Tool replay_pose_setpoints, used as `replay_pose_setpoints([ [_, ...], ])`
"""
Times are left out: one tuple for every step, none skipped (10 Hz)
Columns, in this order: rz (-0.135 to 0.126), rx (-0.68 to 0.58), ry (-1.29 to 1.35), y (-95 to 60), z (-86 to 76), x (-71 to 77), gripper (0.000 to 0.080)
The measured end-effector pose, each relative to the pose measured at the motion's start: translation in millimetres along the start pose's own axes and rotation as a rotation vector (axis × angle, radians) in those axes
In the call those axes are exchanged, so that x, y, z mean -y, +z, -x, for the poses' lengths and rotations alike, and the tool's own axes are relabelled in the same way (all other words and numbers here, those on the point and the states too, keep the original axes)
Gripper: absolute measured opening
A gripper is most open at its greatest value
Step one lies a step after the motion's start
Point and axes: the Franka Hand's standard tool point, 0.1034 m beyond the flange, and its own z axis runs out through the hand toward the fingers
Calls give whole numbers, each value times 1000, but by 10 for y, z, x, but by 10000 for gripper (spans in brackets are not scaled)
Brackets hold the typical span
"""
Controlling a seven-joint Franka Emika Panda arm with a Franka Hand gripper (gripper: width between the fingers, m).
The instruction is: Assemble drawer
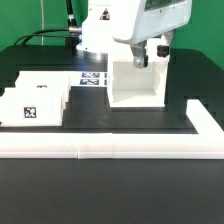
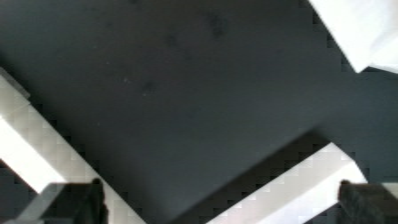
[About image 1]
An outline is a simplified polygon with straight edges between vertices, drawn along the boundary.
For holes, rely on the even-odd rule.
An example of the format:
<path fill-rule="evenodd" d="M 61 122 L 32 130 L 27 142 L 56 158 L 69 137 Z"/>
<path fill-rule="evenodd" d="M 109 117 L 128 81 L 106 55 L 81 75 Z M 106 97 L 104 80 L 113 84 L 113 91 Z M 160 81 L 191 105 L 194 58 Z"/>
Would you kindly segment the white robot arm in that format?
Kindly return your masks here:
<path fill-rule="evenodd" d="M 157 56 L 166 58 L 175 30 L 189 22 L 191 9 L 192 0 L 88 0 L 78 50 L 100 57 L 114 42 L 126 44 L 134 66 L 144 68 L 149 40 L 161 37 Z"/>

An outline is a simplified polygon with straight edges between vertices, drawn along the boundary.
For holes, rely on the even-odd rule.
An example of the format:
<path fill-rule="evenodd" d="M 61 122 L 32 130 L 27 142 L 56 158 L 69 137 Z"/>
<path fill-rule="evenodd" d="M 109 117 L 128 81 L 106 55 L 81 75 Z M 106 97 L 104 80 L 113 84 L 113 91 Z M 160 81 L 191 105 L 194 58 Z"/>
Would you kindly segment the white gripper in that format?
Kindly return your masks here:
<path fill-rule="evenodd" d="M 167 57 L 174 29 L 189 22 L 191 8 L 192 0 L 112 0 L 112 37 L 116 42 L 133 45 L 134 66 L 145 68 L 148 55 L 143 41 L 162 34 L 157 56 Z"/>

